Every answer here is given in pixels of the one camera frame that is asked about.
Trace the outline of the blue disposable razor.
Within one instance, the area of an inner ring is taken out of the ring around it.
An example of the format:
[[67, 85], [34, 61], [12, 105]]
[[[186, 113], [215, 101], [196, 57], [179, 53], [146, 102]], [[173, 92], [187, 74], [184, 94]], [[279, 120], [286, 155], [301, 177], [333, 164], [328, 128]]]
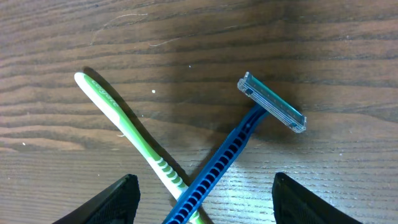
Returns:
[[177, 204], [164, 220], [166, 224], [183, 224], [198, 210], [217, 182], [240, 155], [257, 125], [269, 114], [295, 133], [307, 127], [307, 117], [284, 101], [251, 73], [238, 81], [238, 89], [256, 102], [239, 125], [227, 136], [192, 184], [178, 198]]

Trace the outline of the green white toothbrush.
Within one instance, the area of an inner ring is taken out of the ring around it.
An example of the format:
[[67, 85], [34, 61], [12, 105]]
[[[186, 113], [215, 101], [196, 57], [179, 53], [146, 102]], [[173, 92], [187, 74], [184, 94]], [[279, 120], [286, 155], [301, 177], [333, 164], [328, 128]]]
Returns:
[[155, 152], [152, 146], [143, 138], [142, 134], [133, 125], [115, 99], [98, 82], [83, 72], [74, 74], [74, 79], [85, 95], [90, 98], [142, 154], [167, 190], [177, 200], [188, 189], [188, 185], [172, 166]]

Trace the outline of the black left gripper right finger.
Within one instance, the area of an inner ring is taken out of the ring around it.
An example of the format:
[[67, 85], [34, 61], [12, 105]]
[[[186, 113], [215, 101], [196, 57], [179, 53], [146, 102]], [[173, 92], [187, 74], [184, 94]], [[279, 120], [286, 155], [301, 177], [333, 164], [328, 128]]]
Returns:
[[272, 186], [276, 224], [361, 224], [283, 172]]

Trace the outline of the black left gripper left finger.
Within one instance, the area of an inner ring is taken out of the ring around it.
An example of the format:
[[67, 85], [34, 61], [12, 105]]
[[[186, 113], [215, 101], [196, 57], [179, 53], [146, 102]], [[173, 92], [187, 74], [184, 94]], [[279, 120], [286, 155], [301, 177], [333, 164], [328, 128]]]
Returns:
[[137, 176], [126, 174], [53, 224], [133, 224], [140, 197]]

